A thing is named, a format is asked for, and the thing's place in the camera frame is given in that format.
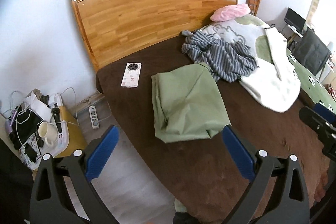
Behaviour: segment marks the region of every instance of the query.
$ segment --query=baseboard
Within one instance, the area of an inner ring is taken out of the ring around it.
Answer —
[[[90,95],[88,98],[84,99],[83,101],[79,102],[77,105],[71,107],[69,109],[70,113],[72,115],[76,114],[78,112],[81,112],[82,110],[85,110],[88,108],[90,105],[93,105],[103,99],[105,96],[100,93],[99,91],[95,92],[94,94]]]

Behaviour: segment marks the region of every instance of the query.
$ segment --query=pink pillow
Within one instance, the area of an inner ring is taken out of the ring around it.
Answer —
[[[229,5],[216,10],[210,17],[210,19],[215,22],[227,21],[230,19],[235,19],[236,17],[245,16],[250,12],[251,9],[245,3],[237,5]]]

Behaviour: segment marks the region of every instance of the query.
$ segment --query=white cloth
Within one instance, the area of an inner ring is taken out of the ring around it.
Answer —
[[[240,84],[264,107],[285,112],[298,97],[301,83],[286,55],[287,40],[275,27],[265,32],[274,65],[258,59],[259,68],[249,77],[242,76]]]
[[[51,109],[47,107],[46,104],[37,99],[34,92],[31,92],[30,96],[26,98],[26,103],[37,115],[41,117],[42,120],[50,122],[53,115],[51,114]]]

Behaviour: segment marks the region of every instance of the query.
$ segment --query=gray striped clothing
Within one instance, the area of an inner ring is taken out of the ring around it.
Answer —
[[[228,43],[200,30],[195,34],[187,31],[182,34],[187,35],[182,53],[186,53],[194,63],[207,63],[215,81],[222,78],[233,82],[240,79],[240,75],[249,76],[258,67],[248,47],[241,42]]]

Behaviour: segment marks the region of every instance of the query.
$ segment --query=electrical outlet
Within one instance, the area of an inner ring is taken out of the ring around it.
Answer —
[[[90,113],[92,128],[93,129],[99,128],[99,122],[98,122],[96,107],[95,106],[90,106],[89,107],[89,113]]]

